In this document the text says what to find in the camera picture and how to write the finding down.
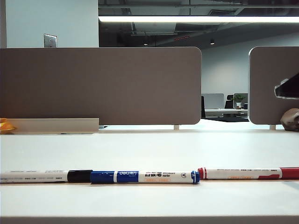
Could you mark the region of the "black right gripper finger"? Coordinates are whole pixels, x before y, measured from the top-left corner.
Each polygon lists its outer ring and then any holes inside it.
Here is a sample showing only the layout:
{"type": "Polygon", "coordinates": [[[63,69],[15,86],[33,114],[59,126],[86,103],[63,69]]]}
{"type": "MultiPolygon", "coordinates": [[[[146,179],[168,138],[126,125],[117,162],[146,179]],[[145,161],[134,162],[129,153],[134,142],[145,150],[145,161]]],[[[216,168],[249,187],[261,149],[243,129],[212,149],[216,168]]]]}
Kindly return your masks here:
{"type": "Polygon", "coordinates": [[[274,93],[277,98],[283,99],[299,99],[299,89],[295,86],[283,87],[275,86],[274,93]]]}
{"type": "Polygon", "coordinates": [[[299,85],[299,74],[283,79],[276,88],[295,88],[296,85],[299,85]]]}

